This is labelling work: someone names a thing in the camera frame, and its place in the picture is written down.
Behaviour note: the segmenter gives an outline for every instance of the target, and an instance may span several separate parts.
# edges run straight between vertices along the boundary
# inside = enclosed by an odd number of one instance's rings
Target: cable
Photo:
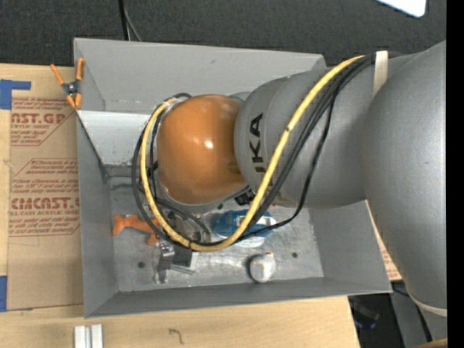
[[[143,41],[140,35],[138,34],[136,28],[134,27],[132,20],[129,18],[129,14],[126,8],[124,8],[124,15],[125,15],[126,20],[128,21],[130,29],[132,30],[133,34],[136,36],[137,40]]]
[[[187,95],[188,97],[190,97],[189,94],[185,94],[185,93],[182,93],[182,94],[176,94],[176,98],[177,97],[180,97],[180,96],[185,96]],[[139,195],[139,192],[138,192],[138,184],[137,184],[137,159],[138,159],[138,156],[139,156],[139,152],[140,152],[140,145],[141,145],[141,141],[142,141],[142,135],[140,135],[140,138],[138,139],[137,141],[137,144],[136,144],[136,148],[134,150],[134,153],[133,153],[133,158],[132,158],[132,167],[131,167],[131,179],[132,179],[132,189],[133,189],[133,195],[134,195],[134,199],[136,200],[136,204],[137,204],[137,208],[138,210],[140,211],[143,219],[146,221],[146,223],[150,226],[150,228],[156,233],[156,235],[158,236],[158,238],[160,239],[164,239],[166,240],[167,237],[166,235],[161,232],[161,230],[159,228],[157,228],[153,223],[152,223],[152,219],[150,218],[150,216],[148,215],[148,213],[146,212],[144,206],[143,206],[143,203],[140,199],[140,195]],[[204,225],[204,223],[202,223],[197,217],[194,217],[192,214],[190,214],[189,212],[186,212],[182,209],[179,209],[177,207],[174,207],[172,206],[169,202],[166,202],[165,200],[163,199],[158,199],[157,200],[159,205],[166,208],[166,209],[169,209],[171,210],[172,212],[180,215],[183,219],[190,219],[192,221],[194,221],[200,228],[202,228],[204,230],[205,233],[209,233],[209,230],[208,228]]]
[[[416,345],[414,348],[442,348],[448,347],[448,338],[430,341],[429,343]]]
[[[124,40],[129,41],[131,39],[131,33],[129,32],[128,22],[125,18],[124,0],[117,0],[117,5],[119,6],[121,24],[123,25]]]
[[[276,223],[274,225],[268,226],[266,228],[261,228],[258,231],[253,231],[253,232],[248,232],[246,235],[243,235],[242,237],[237,240],[243,241],[245,239],[248,239],[250,237],[256,236],[257,234],[260,233],[265,233],[268,231],[271,231],[273,229],[279,228],[287,223],[290,223],[302,210],[303,205],[305,204],[305,199],[307,196],[307,190],[310,186],[312,176],[315,172],[315,167],[318,163],[320,153],[322,152],[323,145],[326,141],[327,135],[328,135],[328,129],[330,127],[330,122],[331,122],[331,115],[332,115],[332,110],[334,106],[335,99],[337,95],[339,94],[340,90],[345,87],[347,83],[353,79],[358,73],[360,73],[362,70],[364,70],[366,67],[372,64],[374,56],[366,56],[363,61],[354,63],[351,65],[352,68],[347,68],[348,72],[346,73],[345,76],[340,75],[337,78],[337,81],[333,82],[329,89],[321,96],[320,101],[318,104],[315,106],[315,109],[313,111],[313,114],[311,117],[308,119],[306,122],[306,125],[304,126],[303,131],[300,134],[300,137],[298,138],[298,141],[294,147],[294,150],[292,151],[289,160],[287,161],[286,165],[281,171],[281,174],[279,175],[278,179],[273,185],[273,188],[270,190],[265,203],[258,209],[258,211],[255,214],[254,220],[252,223],[250,223],[250,227],[252,227],[260,218],[261,216],[264,215],[266,210],[269,208],[270,203],[274,200],[276,195],[278,194],[281,186],[283,185],[283,182],[285,181],[286,177],[288,176],[289,172],[291,171],[291,168],[293,167],[294,163],[296,162],[296,159],[301,152],[303,146],[306,143],[307,138],[311,134],[312,130],[318,123],[320,117],[322,117],[323,113],[327,110],[327,108],[330,107],[328,118],[326,121],[326,126],[323,131],[323,135],[321,136],[318,146],[316,148],[316,153],[315,156],[313,157],[312,164],[310,166],[310,169],[308,171],[307,177],[305,179],[304,185],[303,185],[303,190],[302,190],[302,195],[300,196],[299,204],[297,206],[297,209],[295,213],[289,218],[286,219],[282,222]]]
[[[257,194],[253,199],[253,202],[250,205],[250,208],[248,210],[248,213],[245,215],[245,218],[243,221],[240,223],[236,231],[228,238],[226,238],[223,241],[219,241],[216,244],[198,244],[192,241],[189,241],[188,239],[185,239],[178,233],[176,233],[170,226],[169,224],[164,220],[162,217],[150,190],[149,187],[149,182],[148,178],[146,175],[146,145],[148,141],[148,137],[150,134],[150,130],[152,129],[153,125],[156,123],[157,118],[160,116],[162,111],[167,108],[171,103],[175,101],[174,98],[168,99],[166,102],[162,103],[159,108],[157,108],[152,116],[150,117],[146,128],[144,129],[143,132],[143,137],[142,137],[142,142],[141,142],[141,180],[144,186],[144,191],[146,198],[148,199],[148,203],[150,206],[150,209],[152,210],[154,216],[158,219],[159,224],[163,227],[165,230],[166,234],[174,241],[178,242],[179,244],[182,244],[185,247],[188,247],[189,249],[199,251],[199,252],[214,252],[218,251],[221,249],[225,249],[226,247],[229,247],[232,245],[239,237],[240,235],[245,232],[245,230],[248,228],[248,225],[252,221],[254,214],[256,213],[258,207],[260,206],[260,202],[262,198],[265,195],[265,192],[269,186],[270,179],[272,178],[274,171],[276,170],[278,161],[282,155],[283,149],[285,145],[287,144],[289,140],[289,136],[291,132],[294,130],[294,128],[297,126],[299,120],[305,113],[305,110],[309,107],[309,105],[312,103],[314,98],[319,94],[321,90],[324,89],[326,84],[332,79],[335,78],[336,75],[338,75],[345,67],[349,66],[351,63],[355,62],[357,59],[362,58],[363,56],[358,56],[354,57],[351,59],[348,59],[347,61],[342,62],[341,64],[335,66],[332,68],[330,71],[328,71],[316,84],[315,86],[310,90],[308,95],[303,99],[303,102],[298,106],[296,112],[293,114],[293,116],[290,119],[289,124],[285,128],[285,130],[282,133],[282,136],[278,142],[277,147],[275,148],[275,151],[273,153],[273,156],[270,159],[268,169],[266,170],[266,173],[262,179],[261,185],[259,189],[257,190]]]

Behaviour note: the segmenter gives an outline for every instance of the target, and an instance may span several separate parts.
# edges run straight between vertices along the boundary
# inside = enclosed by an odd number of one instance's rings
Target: cardboard
[[[7,309],[82,303],[74,110],[48,66],[0,75],[32,85],[12,93]]]

